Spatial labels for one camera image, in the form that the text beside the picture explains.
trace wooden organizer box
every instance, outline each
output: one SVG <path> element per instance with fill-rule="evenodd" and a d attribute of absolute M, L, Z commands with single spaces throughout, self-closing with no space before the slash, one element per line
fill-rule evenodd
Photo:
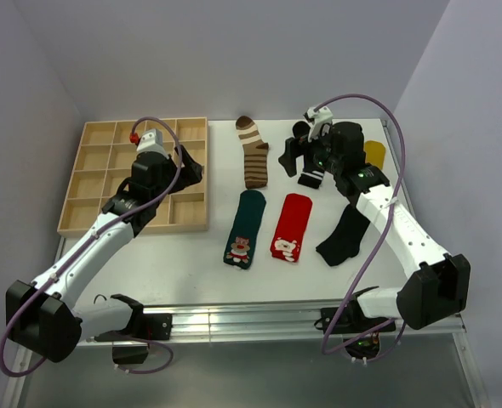
<path fill-rule="evenodd" d="M 163 120 L 175 131 L 192 158 L 203 165 L 203 180 L 166 197 L 157 209 L 157 216 L 142 234 L 206 230 L 208 120 L 205 117 Z M 85 123 L 58 224 L 59 234 L 64 237 L 83 236 L 107 200 L 117 192 L 118 185 L 130 176 L 136 157 L 136 146 L 129 140 L 132 125 L 134 121 Z M 163 131 L 164 149 L 177 163 L 174 141 L 162 126 L 143 122 L 137 133 L 141 136 L 151 128 Z"/>

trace red object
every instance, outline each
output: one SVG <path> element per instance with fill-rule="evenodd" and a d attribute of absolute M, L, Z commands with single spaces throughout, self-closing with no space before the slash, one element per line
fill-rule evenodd
<path fill-rule="evenodd" d="M 277 221 L 276 234 L 270 246 L 272 257 L 291 263 L 298 262 L 310 213 L 310 197 L 295 193 L 285 197 L 282 215 Z"/>
<path fill-rule="evenodd" d="M 130 143 L 135 144 L 136 146 L 140 144 L 140 136 L 137 133 L 130 134 Z"/>

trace sock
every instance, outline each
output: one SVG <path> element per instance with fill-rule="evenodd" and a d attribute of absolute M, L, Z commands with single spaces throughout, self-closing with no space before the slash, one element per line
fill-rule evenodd
<path fill-rule="evenodd" d="M 266 157 L 268 144 L 260 138 L 253 120 L 240 116 L 236 121 L 237 135 L 243 145 L 243 171 L 246 189 L 258 189 L 268 184 Z"/>
<path fill-rule="evenodd" d="M 270 246 L 272 257 L 298 262 L 310 212 L 310 197 L 295 193 L 285 197 L 282 214 L 277 221 L 276 234 Z"/>
<path fill-rule="evenodd" d="M 328 266 L 337 266 L 347 258 L 354 258 L 361 249 L 361 241 L 370 221 L 353 206 L 345 207 L 334 232 L 316 248 Z"/>
<path fill-rule="evenodd" d="M 299 177 L 299 184 L 318 189 L 322 183 L 325 171 L 313 163 L 313 156 L 304 154 L 304 169 Z"/>
<path fill-rule="evenodd" d="M 265 207 L 266 199 L 259 191 L 246 190 L 240 194 L 236 217 L 226 242 L 225 264 L 249 269 Z"/>
<path fill-rule="evenodd" d="M 379 170 L 384 169 L 385 146 L 380 142 L 369 140 L 364 144 L 364 151 L 367 154 L 366 163 L 376 166 Z"/>

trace tabletop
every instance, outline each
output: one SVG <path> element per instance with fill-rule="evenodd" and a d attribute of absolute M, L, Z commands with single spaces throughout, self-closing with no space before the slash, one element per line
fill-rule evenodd
<path fill-rule="evenodd" d="M 346 119 L 361 124 L 365 140 L 381 142 L 387 149 L 385 175 L 394 183 L 396 165 L 380 119 Z M 294 120 L 256 121 L 268 142 L 268 185 L 260 191 L 266 199 L 253 264 L 238 270 L 223 263 L 225 245 L 245 190 L 243 148 L 234 121 L 210 121 L 208 147 L 209 229 L 203 232 L 140 235 L 119 251 L 93 278 L 77 306 L 92 303 L 97 294 L 122 293 L 145 305 L 200 305 L 216 303 L 269 303 L 340 299 L 379 238 L 368 228 L 358 256 L 329 267 L 316 246 L 333 232 L 348 204 L 326 174 L 319 190 L 297 184 L 277 162 Z M 299 171 L 302 159 L 298 160 Z M 283 262 L 270 253 L 270 244 L 289 193 L 309 196 L 311 216 L 298 263 Z M 402 204 L 406 197 L 399 194 Z M 67 239 L 64 252 L 77 242 Z M 402 267 L 392 250 L 383 245 L 357 288 L 400 287 Z"/>

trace gray wall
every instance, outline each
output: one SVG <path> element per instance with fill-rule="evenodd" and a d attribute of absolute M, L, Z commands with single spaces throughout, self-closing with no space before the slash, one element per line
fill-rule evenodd
<path fill-rule="evenodd" d="M 502 407 L 502 2 L 451 1 L 396 113 L 419 220 L 471 261 L 465 322 Z"/>
<path fill-rule="evenodd" d="M 448 0 L 15 3 L 88 119 L 266 119 L 347 92 L 394 109 Z"/>
<path fill-rule="evenodd" d="M 0 0 L 0 336 L 7 287 L 53 261 L 79 127 L 75 106 L 26 23 L 9 0 Z M 9 347 L 10 365 L 13 354 Z M 0 399 L 6 383 L 0 372 Z"/>

